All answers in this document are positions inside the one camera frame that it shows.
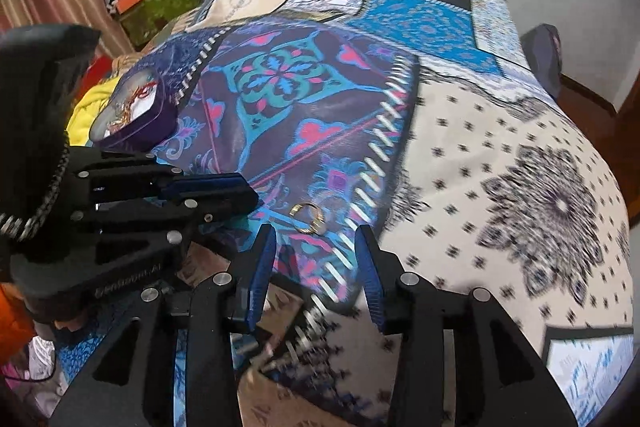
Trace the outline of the purple heart jewelry box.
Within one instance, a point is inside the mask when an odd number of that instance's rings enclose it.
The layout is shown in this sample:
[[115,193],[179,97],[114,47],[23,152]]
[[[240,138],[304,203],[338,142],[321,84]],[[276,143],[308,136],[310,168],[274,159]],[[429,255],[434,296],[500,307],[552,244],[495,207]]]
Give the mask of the purple heart jewelry box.
[[152,69],[143,69],[112,93],[89,132],[101,150],[148,153],[177,128],[178,107],[167,83]]

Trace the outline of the yellow cartoon blanket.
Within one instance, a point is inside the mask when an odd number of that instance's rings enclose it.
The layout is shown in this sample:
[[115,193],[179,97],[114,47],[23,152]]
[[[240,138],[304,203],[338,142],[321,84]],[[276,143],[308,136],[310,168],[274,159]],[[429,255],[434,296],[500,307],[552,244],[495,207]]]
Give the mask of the yellow cartoon blanket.
[[66,126],[71,146],[85,146],[88,143],[93,121],[110,101],[119,80],[120,77],[115,76],[96,84],[75,105]]

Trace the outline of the red box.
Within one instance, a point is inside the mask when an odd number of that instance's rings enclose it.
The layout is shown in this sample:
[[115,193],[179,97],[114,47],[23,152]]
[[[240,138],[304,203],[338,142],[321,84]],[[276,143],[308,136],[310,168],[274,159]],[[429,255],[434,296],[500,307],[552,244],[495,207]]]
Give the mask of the red box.
[[111,57],[100,55],[96,57],[81,78],[79,87],[76,90],[75,100],[79,101],[94,86],[102,80],[110,78],[112,73]]

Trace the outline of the patchwork patterned bedspread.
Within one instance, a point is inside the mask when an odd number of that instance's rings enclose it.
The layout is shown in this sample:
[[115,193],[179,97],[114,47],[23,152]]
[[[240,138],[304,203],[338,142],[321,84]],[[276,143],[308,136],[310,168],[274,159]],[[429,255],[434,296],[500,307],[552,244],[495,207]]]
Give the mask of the patchwork patterned bedspread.
[[611,401],[634,357],[626,208],[506,0],[206,0],[143,69],[181,103],[158,160],[262,200],[214,239],[278,234],[266,339],[233,340],[245,425],[386,424],[400,339],[370,320],[359,225],[439,289],[487,288],[578,425]]

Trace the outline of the green patterned bag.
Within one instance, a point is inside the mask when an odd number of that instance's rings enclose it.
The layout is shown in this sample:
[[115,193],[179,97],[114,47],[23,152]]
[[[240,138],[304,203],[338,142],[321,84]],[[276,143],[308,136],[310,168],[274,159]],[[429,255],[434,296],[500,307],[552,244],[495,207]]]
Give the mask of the green patterned bag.
[[201,3],[202,0],[141,0],[119,15],[118,20],[132,46],[141,50],[171,20],[196,9]]

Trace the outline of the dark grey bag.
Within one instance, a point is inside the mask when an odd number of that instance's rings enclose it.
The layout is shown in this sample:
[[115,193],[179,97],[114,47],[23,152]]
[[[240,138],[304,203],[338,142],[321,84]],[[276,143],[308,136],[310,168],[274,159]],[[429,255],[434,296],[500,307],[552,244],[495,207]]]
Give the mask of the dark grey bag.
[[562,44],[558,28],[540,24],[521,36],[530,70],[548,95],[556,101],[562,89]]

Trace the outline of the brown wooden door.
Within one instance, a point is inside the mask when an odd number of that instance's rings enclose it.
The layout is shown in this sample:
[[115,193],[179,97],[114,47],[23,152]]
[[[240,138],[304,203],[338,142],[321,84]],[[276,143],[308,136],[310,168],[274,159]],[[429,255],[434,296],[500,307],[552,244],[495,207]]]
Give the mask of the brown wooden door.
[[639,223],[640,114],[639,79],[636,79],[620,111],[612,136],[611,167],[622,192],[630,226]]

